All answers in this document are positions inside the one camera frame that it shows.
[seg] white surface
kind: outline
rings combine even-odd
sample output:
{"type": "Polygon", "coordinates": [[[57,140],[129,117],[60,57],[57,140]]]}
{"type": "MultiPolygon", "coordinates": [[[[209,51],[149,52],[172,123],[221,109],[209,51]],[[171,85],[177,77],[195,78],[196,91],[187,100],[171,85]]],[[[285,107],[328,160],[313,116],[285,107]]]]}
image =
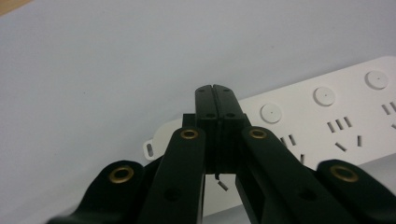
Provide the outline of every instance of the white surface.
{"type": "MultiPolygon", "coordinates": [[[[360,165],[396,153],[392,128],[396,120],[396,107],[392,106],[396,104],[396,57],[357,64],[240,100],[239,104],[253,126],[271,130],[302,164],[313,170],[321,161],[337,159],[360,165]],[[386,76],[388,86],[373,90],[366,85],[366,74],[380,74],[375,75],[375,83],[386,76]],[[385,104],[391,109],[384,110],[385,104]]],[[[180,127],[181,121],[175,120],[154,134],[155,158],[165,152],[169,133],[180,127]]],[[[235,185],[229,189],[212,193],[218,192],[219,186],[214,179],[206,181],[204,215],[241,203],[235,185]]]]}
{"type": "Polygon", "coordinates": [[[109,163],[146,163],[143,143],[193,112],[201,86],[243,99],[396,55],[395,10],[36,0],[0,17],[0,223],[42,223],[75,207],[109,163]]]}

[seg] socket slot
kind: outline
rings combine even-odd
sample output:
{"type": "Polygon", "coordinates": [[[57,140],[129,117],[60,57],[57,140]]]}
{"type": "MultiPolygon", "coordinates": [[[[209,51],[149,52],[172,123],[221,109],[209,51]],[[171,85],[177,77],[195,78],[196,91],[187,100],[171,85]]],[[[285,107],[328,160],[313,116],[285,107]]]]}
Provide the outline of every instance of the socket slot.
{"type": "Polygon", "coordinates": [[[361,147],[361,135],[358,135],[358,147],[361,147]]]}
{"type": "Polygon", "coordinates": [[[332,125],[331,121],[327,122],[327,126],[329,126],[329,129],[332,133],[337,132],[335,130],[336,127],[338,127],[338,130],[343,131],[345,128],[352,128],[353,126],[349,117],[343,117],[342,119],[337,119],[335,123],[336,125],[332,125]]]}
{"type": "Polygon", "coordinates": [[[341,144],[335,143],[335,145],[336,145],[338,148],[340,148],[341,150],[343,150],[344,152],[347,152],[347,149],[346,149],[345,147],[341,146],[341,144]]]}
{"type": "Polygon", "coordinates": [[[390,102],[390,106],[392,106],[394,112],[396,112],[396,104],[394,102],[390,102]]]}
{"type": "Polygon", "coordinates": [[[283,146],[287,147],[288,145],[286,145],[285,139],[283,137],[280,138],[280,141],[282,142],[283,146]]]}
{"type": "Polygon", "coordinates": [[[335,129],[334,129],[334,127],[332,126],[332,123],[331,123],[331,122],[327,122],[327,125],[329,126],[330,131],[331,131],[332,133],[335,133],[335,129]]]}
{"type": "Polygon", "coordinates": [[[304,165],[304,160],[305,160],[305,155],[304,155],[304,154],[301,154],[301,155],[300,155],[300,163],[301,163],[302,165],[304,165]]]}
{"type": "Polygon", "coordinates": [[[289,134],[288,136],[284,136],[279,138],[279,140],[282,142],[283,146],[285,147],[294,147],[297,145],[296,140],[292,134],[289,134]]]}
{"type": "Polygon", "coordinates": [[[348,118],[348,117],[344,117],[344,120],[345,120],[345,122],[346,122],[346,125],[347,125],[349,128],[352,128],[352,123],[350,122],[349,118],[348,118]]]}
{"type": "Polygon", "coordinates": [[[294,145],[294,146],[297,145],[296,141],[294,140],[293,135],[289,134],[289,139],[290,139],[292,145],[294,145]]]}
{"type": "Polygon", "coordinates": [[[385,113],[387,113],[387,115],[390,115],[390,111],[386,105],[382,105],[382,108],[384,109],[385,113]]]}
{"type": "Polygon", "coordinates": [[[339,119],[337,119],[337,120],[335,121],[335,123],[337,123],[337,126],[338,126],[338,128],[339,128],[340,130],[344,130],[343,124],[341,123],[341,121],[340,121],[339,119]]]}

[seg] power strip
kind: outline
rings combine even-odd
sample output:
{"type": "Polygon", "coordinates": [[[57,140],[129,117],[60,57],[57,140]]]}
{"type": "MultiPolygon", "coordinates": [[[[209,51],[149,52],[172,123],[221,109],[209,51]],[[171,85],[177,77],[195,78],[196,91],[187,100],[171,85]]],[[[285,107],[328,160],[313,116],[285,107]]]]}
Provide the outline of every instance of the power strip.
{"type": "MultiPolygon", "coordinates": [[[[396,57],[383,57],[239,101],[254,126],[271,130],[302,164],[354,164],[396,153],[396,57]]],[[[143,145],[148,160],[166,150],[181,119],[165,123],[143,145]]],[[[233,175],[224,191],[206,177],[204,215],[241,204],[233,175]]]]}

